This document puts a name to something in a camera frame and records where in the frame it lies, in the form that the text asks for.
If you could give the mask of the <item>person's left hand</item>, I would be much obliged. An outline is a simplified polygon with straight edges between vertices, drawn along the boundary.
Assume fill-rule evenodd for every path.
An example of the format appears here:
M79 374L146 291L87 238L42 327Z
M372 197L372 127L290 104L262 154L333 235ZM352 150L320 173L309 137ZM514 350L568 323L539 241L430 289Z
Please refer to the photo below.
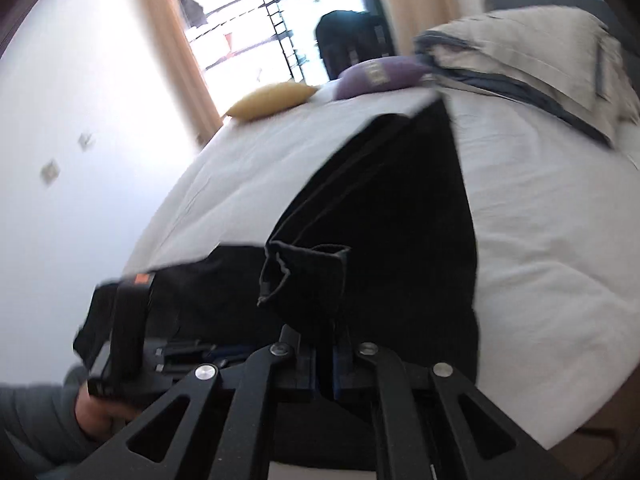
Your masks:
M80 429L101 441L111 439L118 428L141 414L134 406L92 396L85 382L78 390L74 415Z

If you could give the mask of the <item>grey sleeved left forearm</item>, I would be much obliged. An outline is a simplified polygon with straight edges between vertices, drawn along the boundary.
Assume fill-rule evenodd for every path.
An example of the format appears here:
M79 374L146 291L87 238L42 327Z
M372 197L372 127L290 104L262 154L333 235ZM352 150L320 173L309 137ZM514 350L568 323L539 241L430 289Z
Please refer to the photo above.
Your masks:
M60 384L1 387L1 426L28 470L38 479L65 479L101 443L80 428L75 403L88 377L70 369Z

